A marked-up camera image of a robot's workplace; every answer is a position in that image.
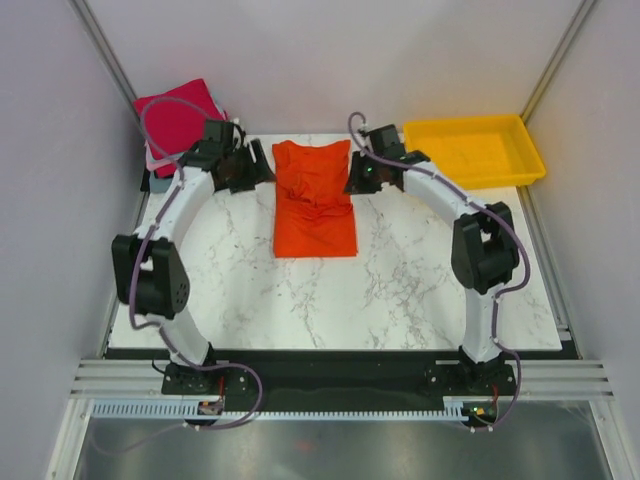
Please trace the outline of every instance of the white marble surface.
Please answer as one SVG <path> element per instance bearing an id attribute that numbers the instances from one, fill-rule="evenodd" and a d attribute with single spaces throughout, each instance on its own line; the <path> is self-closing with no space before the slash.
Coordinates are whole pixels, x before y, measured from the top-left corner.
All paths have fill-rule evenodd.
<path id="1" fill-rule="evenodd" d="M 344 135 L 261 136 L 325 145 Z M 560 349 L 556 325 L 514 188 L 475 192 L 512 209 L 532 257 L 529 286 L 501 305 L 500 336 L 510 347 Z M 145 220 L 160 208 L 152 195 Z M 451 230 L 416 198 L 386 188 L 352 197 L 358 256 L 276 259 L 274 186 L 216 193 L 194 220 L 181 257 L 191 280 L 189 307 L 216 348 L 451 349 L 462 342 L 465 301 L 450 267 Z M 514 280 L 522 278 L 522 262 Z M 153 329 L 133 332 L 120 306 L 112 348 L 163 347 Z"/>

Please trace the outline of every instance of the plastic tray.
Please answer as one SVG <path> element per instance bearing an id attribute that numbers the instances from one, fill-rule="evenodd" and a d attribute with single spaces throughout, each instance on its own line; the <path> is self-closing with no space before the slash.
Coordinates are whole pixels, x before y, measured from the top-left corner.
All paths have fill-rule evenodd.
<path id="1" fill-rule="evenodd" d="M 407 151 L 421 150 L 466 189 L 530 185 L 547 170 L 518 115 L 404 125 Z"/>

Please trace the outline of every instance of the orange shirt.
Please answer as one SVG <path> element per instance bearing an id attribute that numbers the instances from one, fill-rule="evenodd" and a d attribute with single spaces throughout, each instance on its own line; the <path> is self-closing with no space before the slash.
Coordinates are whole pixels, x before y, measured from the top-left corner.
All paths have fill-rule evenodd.
<path id="1" fill-rule="evenodd" d="M 353 257 L 358 253 L 349 195 L 343 193 L 349 140 L 325 147 L 273 146 L 276 162 L 276 257 Z"/>

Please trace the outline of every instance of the metal floor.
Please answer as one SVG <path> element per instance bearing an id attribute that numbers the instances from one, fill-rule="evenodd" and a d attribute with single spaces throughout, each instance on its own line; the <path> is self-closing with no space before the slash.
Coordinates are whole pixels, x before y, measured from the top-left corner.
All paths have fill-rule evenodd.
<path id="1" fill-rule="evenodd" d="M 167 426 L 91 420 L 103 448 Z M 178 429 L 124 455 L 86 442 L 77 479 L 610 479 L 587 403 L 520 403 L 493 433 L 435 422 L 256 421 L 222 432 Z"/>

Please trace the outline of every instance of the white wall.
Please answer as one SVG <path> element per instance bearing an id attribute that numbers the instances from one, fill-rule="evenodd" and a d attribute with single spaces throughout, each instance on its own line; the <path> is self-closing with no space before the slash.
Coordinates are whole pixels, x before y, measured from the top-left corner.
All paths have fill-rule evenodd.
<path id="1" fill-rule="evenodd" d="M 0 65 L 0 478 L 33 480 L 97 349 L 110 242 L 131 222 L 142 160 L 66 1 L 3 0 Z"/>
<path id="2" fill-rule="evenodd" d="M 640 447 L 640 3 L 600 2 L 529 128 L 533 188 L 584 353 Z"/>
<path id="3" fill-rule="evenodd" d="M 137 95 L 204 77 L 253 133 L 519 113 L 579 0 L 88 0 Z"/>

